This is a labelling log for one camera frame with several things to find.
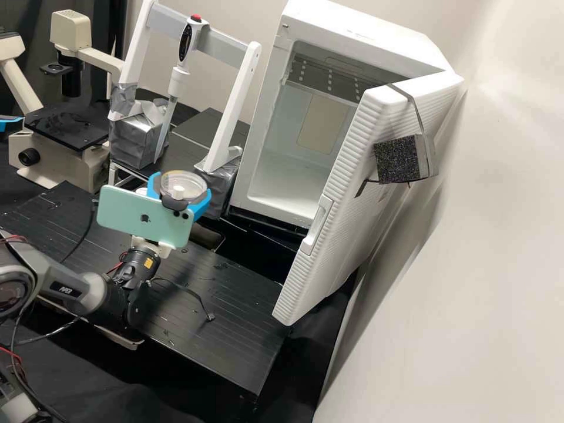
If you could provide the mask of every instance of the black tabletop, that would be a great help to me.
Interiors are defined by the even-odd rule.
[[[0,216],[0,226],[59,260],[84,232],[90,198],[64,182]],[[65,264],[77,272],[106,272],[129,241],[127,234],[94,223]],[[197,292],[216,319],[206,323],[192,296],[159,282],[137,328],[258,395],[288,333],[271,316],[281,285],[191,242],[162,261],[158,276]]]

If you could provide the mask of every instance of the metal strap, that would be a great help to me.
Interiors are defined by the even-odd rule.
[[[401,88],[396,87],[394,84],[389,83],[386,84],[386,86],[402,94],[402,96],[407,98],[408,101],[413,104],[413,107],[415,108],[415,114],[417,115],[417,121],[419,122],[419,128],[421,129],[421,133],[424,135],[425,129],[423,128],[423,120],[421,120],[421,115],[419,114],[419,110],[417,109],[417,104],[415,103],[415,99],[413,98],[413,96],[411,94],[407,94],[405,91],[403,91]]]

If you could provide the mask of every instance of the cable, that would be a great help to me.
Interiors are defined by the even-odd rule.
[[[21,235],[12,235],[12,236],[9,236],[8,238],[1,238],[0,239],[0,245],[9,244],[9,243],[29,244],[29,241],[27,240],[26,237],[21,236]]]
[[[82,242],[86,238],[86,235],[88,235],[88,233],[90,232],[90,228],[92,227],[92,223],[94,222],[94,216],[96,214],[97,208],[98,208],[98,200],[92,200],[92,207],[90,208],[90,218],[88,218],[88,226],[86,227],[86,230],[84,231],[78,242],[75,244],[75,246],[72,247],[72,249],[59,263],[64,263],[65,260],[68,259],[76,251],[78,247],[80,247],[80,244],[82,244]]]
[[[10,350],[8,350],[7,348],[4,348],[4,347],[0,347],[0,351],[3,351],[5,353],[17,358],[19,363],[22,364],[22,358],[18,354],[14,354],[12,351],[10,351]]]
[[[116,270],[118,267],[120,267],[123,263],[120,261],[119,263],[117,263],[114,267],[112,267],[110,270],[108,270],[106,272],[107,275],[109,275],[111,272],[113,272],[114,270]]]
[[[161,277],[154,277],[151,279],[152,281],[154,280],[162,280],[165,282],[168,282],[172,285],[174,285],[175,287],[177,287],[179,290],[182,290],[188,294],[190,294],[191,296],[193,296],[195,299],[197,299],[200,302],[200,305],[202,306],[202,310],[204,311],[204,313],[206,313],[206,317],[208,321],[212,321],[216,318],[216,316],[213,313],[208,313],[206,310],[206,307],[204,306],[204,301],[202,301],[202,297],[199,296],[197,293],[195,293],[194,291],[192,291],[190,288],[187,288],[185,286],[182,286],[180,284],[177,284],[176,282],[172,282],[170,279],[165,279],[165,278],[161,278]]]
[[[40,340],[43,340],[43,339],[51,338],[53,335],[57,335],[58,333],[61,333],[63,330],[71,327],[72,325],[74,325],[74,323],[78,322],[79,320],[80,320],[80,317],[77,316],[73,320],[71,320],[70,322],[65,323],[63,326],[55,329],[54,331],[49,332],[48,334],[40,335],[40,336],[35,337],[35,338],[17,341],[16,345],[27,345],[27,344],[31,344],[31,343],[34,343],[34,342],[37,342],[37,341],[40,341]]]
[[[15,341],[16,341],[16,333],[18,332],[19,321],[21,320],[25,309],[26,309],[26,307],[22,308],[22,310],[20,310],[20,312],[18,314],[18,318],[16,319],[16,323],[14,324],[14,329],[12,330],[12,340],[10,341],[10,352],[12,353],[11,354],[11,360],[12,360],[12,367],[14,368],[14,375],[16,376],[16,379],[18,379],[18,382],[21,385],[21,387],[23,388],[23,390],[30,397],[32,397],[35,400],[35,402],[37,402],[37,404],[39,404],[43,409],[48,411],[49,414],[51,414],[53,417],[60,420],[61,423],[69,423],[69,421],[61,413],[59,413],[56,409],[51,407],[49,404],[46,404],[43,401],[41,401],[39,399],[39,397],[37,396],[37,394],[33,391],[33,389],[29,387],[29,385],[24,381],[24,379],[21,377],[19,372],[16,370],[17,369],[16,368],[16,362],[15,362],[16,354],[14,352],[14,345],[15,345]]]

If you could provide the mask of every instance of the black cable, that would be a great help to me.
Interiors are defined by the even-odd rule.
[[[192,297],[194,297],[195,299],[197,299],[200,302],[200,305],[202,306],[202,310],[204,311],[204,313],[206,313],[206,317],[207,317],[208,321],[212,321],[216,318],[216,316],[213,313],[207,312],[206,307],[204,306],[204,301],[202,300],[202,297],[198,293],[192,291],[190,288],[182,286],[180,284],[177,284],[176,282],[172,282],[170,279],[165,279],[165,278],[161,278],[161,277],[154,277],[151,280],[152,281],[153,280],[162,280],[162,281],[168,282],[168,283],[174,285],[175,287],[177,287],[179,290],[182,290],[185,293],[190,294]]]
[[[77,316],[73,320],[71,320],[70,322],[65,323],[64,325],[60,326],[59,328],[55,329],[54,331],[49,332],[48,334],[40,335],[40,336],[37,336],[35,338],[17,341],[16,345],[27,345],[27,344],[31,344],[31,343],[34,343],[34,342],[37,342],[37,341],[40,341],[40,340],[43,340],[43,339],[51,338],[53,335],[57,335],[58,333],[61,333],[63,330],[71,327],[72,325],[74,325],[74,323],[78,322],[79,320],[80,320],[80,317]]]
[[[12,353],[14,353],[14,345],[15,345],[15,341],[16,341],[16,333],[18,332],[18,326],[19,326],[19,321],[22,318],[22,315],[24,314],[26,307],[22,308],[22,310],[20,310],[19,314],[18,314],[18,318],[16,319],[16,323],[14,324],[14,329],[12,330],[12,340],[10,341],[10,351],[12,351]],[[51,407],[49,404],[44,403],[43,401],[41,401],[39,399],[39,397],[37,396],[37,394],[33,391],[33,389],[22,379],[21,375],[19,374],[17,367],[16,367],[16,362],[14,359],[14,356],[11,356],[11,360],[12,360],[12,368],[14,369],[14,375],[16,376],[16,379],[18,379],[19,384],[21,385],[21,387],[23,388],[23,390],[31,397],[35,400],[35,402],[37,402],[37,404],[39,404],[45,411],[47,411],[49,414],[51,414],[53,417],[57,418],[58,420],[60,420],[61,423],[69,423],[69,421],[61,414],[59,413],[56,409],[54,409],[53,407]]]
[[[88,233],[90,232],[90,228],[92,227],[92,223],[94,222],[94,216],[96,215],[97,208],[98,208],[98,200],[92,200],[92,207],[90,209],[90,218],[88,219],[88,226],[86,227],[86,230],[84,231],[78,242],[75,244],[75,246],[72,247],[72,249],[68,252],[68,254],[59,263],[64,263],[65,260],[68,259],[76,251],[78,247],[80,247],[80,244],[82,244],[82,242],[86,238],[86,235],[88,235]]]

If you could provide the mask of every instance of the white bracket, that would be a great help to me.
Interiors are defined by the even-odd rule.
[[[243,63],[241,63],[233,89],[227,100],[225,111],[219,122],[219,127],[211,143],[210,152],[201,169],[206,173],[213,172],[243,153],[241,147],[229,147],[229,143],[241,114],[247,91],[249,91],[249,86],[259,61],[260,50],[260,44],[255,41],[251,42],[247,47]]]
[[[127,85],[139,83],[151,31],[165,33],[173,39],[180,40],[186,25],[188,23],[194,25],[192,17],[184,16],[163,6],[159,4],[158,0],[144,0],[133,30],[132,40],[119,78],[119,85],[125,88]],[[235,157],[239,157],[243,152],[241,147],[230,147],[229,143],[259,61],[261,45],[255,41],[247,45],[209,27],[204,20],[198,22],[205,25],[198,28],[199,37],[196,39],[196,49],[230,66],[239,68],[210,151],[200,163],[202,170],[210,173]],[[142,110],[139,107],[139,102],[135,101],[127,116],[117,111],[111,111],[108,114],[108,119],[117,121],[139,113],[142,113]]]

